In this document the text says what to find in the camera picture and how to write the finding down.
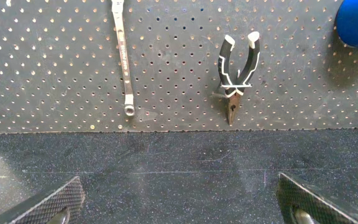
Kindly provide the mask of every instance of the dark work surface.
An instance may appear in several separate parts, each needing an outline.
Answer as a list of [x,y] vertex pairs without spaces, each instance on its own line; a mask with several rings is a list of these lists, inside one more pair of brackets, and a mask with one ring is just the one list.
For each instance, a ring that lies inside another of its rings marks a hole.
[[82,223],[283,223],[282,170],[358,206],[358,130],[0,135],[0,213],[80,175]]

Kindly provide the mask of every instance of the wrench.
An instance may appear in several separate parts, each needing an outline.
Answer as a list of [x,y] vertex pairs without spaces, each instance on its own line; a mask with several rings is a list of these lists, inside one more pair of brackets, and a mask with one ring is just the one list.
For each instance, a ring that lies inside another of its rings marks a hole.
[[111,0],[111,2],[112,2],[111,12],[112,15],[114,16],[114,23],[116,25],[119,55],[121,57],[122,72],[124,74],[124,88],[125,88],[124,111],[127,116],[134,116],[135,115],[134,94],[131,85],[131,75],[129,73],[129,61],[128,61],[127,46],[125,41],[124,21],[122,20],[124,0]]

